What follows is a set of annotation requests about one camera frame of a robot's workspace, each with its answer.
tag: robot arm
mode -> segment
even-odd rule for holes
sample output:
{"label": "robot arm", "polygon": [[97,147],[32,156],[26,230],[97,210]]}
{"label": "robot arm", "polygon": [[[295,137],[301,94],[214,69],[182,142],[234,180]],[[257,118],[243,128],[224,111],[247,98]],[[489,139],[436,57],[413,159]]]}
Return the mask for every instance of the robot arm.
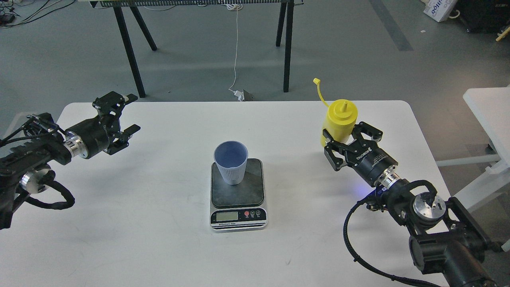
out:
{"label": "robot arm", "polygon": [[[364,139],[362,134],[370,136],[371,139]],[[382,134],[369,124],[360,122],[352,130],[354,141],[347,145],[335,141],[326,129],[323,130],[327,141],[324,155],[333,169],[339,171],[344,166],[353,168],[365,182],[376,188],[353,207],[344,224],[344,239],[355,261],[392,280],[414,286],[433,285],[386,274],[360,259],[348,241],[347,224],[354,210],[366,204],[372,211],[388,211],[399,225],[407,228],[410,233],[411,256],[414,265],[422,274],[442,273],[452,287],[497,287],[481,262],[486,250],[492,248],[499,251],[500,248],[491,243],[455,197],[445,202],[437,195],[430,182],[409,182],[400,178],[395,173],[397,161],[377,145]],[[337,157],[334,152],[341,154],[343,158]],[[411,190],[419,186],[425,186],[428,192],[416,196],[412,194]],[[451,219],[449,211],[452,211],[458,220]],[[441,221],[448,228],[447,232],[427,233],[427,230]]]}
{"label": "robot arm", "polygon": [[[31,115],[18,130],[0,140],[0,148],[18,140],[30,140],[11,148],[12,153],[0,159],[0,229],[11,226],[12,215],[23,202],[41,208],[70,208],[74,197],[55,181],[55,172],[47,163],[55,160],[66,165],[77,155],[89,159],[100,151],[112,155],[126,148],[129,138],[140,127],[132,125],[120,131],[119,118],[123,108],[137,99],[133,94],[122,96],[110,92],[92,103],[97,110],[96,117],[65,131],[48,113]],[[20,131],[25,133],[25,137],[11,139]],[[66,201],[48,204],[30,197],[49,187],[59,191]]]}

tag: paper cup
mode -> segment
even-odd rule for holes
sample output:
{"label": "paper cup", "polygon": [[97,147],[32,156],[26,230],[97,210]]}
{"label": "paper cup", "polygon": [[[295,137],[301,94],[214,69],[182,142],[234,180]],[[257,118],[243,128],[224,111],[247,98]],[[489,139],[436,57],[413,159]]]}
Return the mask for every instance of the paper cup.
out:
{"label": "paper cup", "polygon": [[214,162],[218,166],[223,180],[236,185],[244,178],[248,150],[238,141],[226,141],[214,150]]}

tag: table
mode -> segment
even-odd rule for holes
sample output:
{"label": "table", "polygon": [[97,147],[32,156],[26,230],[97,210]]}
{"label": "table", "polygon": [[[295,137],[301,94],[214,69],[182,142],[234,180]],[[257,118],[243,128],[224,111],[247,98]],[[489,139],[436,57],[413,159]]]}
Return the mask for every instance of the table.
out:
{"label": "table", "polygon": [[[138,70],[138,64],[136,62],[135,53],[131,45],[131,40],[128,33],[128,28],[125,24],[124,15],[122,13],[122,7],[129,7],[131,12],[135,16],[136,22],[145,36],[145,39],[149,43],[151,50],[156,51],[158,48],[150,35],[150,32],[145,24],[138,6],[176,6],[176,5],[198,5],[198,4],[250,4],[250,3],[281,3],[280,14],[278,19],[278,29],[276,32],[276,46],[280,47],[282,42],[282,33],[284,27],[284,21],[287,15],[287,24],[285,31],[285,64],[284,64],[284,92],[289,91],[289,78],[290,78],[290,56],[292,50],[292,25],[294,21],[294,0],[105,0],[99,1],[103,7],[112,7],[115,12],[117,24],[119,26],[120,35],[122,36],[122,42],[126,51],[127,59],[129,61],[133,78],[135,79],[136,88],[138,95],[141,98],[145,97],[145,89],[143,87],[142,78],[140,71]],[[97,1],[91,1],[93,7],[97,4]]]}
{"label": "table", "polygon": [[[410,106],[355,104],[359,121],[384,131],[379,145],[399,161],[398,174],[426,179],[448,198]],[[403,286],[354,263],[344,246],[345,216],[372,189],[354,170],[333,171],[324,157],[325,113],[322,102],[128,105],[122,126],[141,127],[128,148],[50,163],[74,207],[24,204],[0,232],[2,286]],[[95,114],[90,103],[70,104],[58,124]],[[263,163],[263,230],[214,233],[209,226],[213,151],[225,140],[244,143]],[[60,200],[50,190],[40,196]],[[446,285],[442,275],[413,266],[409,234],[386,212],[360,208],[349,236],[383,271]]]}
{"label": "table", "polygon": [[474,211],[500,195],[510,182],[510,87],[469,89],[464,94],[476,119],[489,136],[499,160],[493,166],[455,194],[462,204]]}

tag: digital kitchen scale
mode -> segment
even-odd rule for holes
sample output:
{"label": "digital kitchen scale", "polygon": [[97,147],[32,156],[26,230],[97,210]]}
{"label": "digital kitchen scale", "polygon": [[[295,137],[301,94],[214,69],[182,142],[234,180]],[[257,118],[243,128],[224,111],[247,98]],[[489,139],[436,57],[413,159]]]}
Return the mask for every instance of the digital kitchen scale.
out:
{"label": "digital kitchen scale", "polygon": [[267,224],[262,163],[248,158],[243,181],[229,185],[213,163],[211,166],[211,216],[214,231],[262,229]]}

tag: bottle nozzle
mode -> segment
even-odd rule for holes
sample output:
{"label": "bottle nozzle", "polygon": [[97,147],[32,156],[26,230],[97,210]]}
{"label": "bottle nozzle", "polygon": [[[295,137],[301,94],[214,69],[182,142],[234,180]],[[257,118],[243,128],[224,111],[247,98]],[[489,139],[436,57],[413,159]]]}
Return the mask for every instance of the bottle nozzle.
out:
{"label": "bottle nozzle", "polygon": [[340,112],[345,112],[347,110],[347,102],[343,102],[342,106],[340,107]]}
{"label": "bottle nozzle", "polygon": [[326,103],[326,101],[324,100],[324,98],[322,97],[322,94],[320,92],[320,80],[317,78],[314,78],[314,84],[317,85],[317,93],[319,94],[320,100],[324,103],[324,105],[326,105],[326,107],[329,107],[329,105]]}

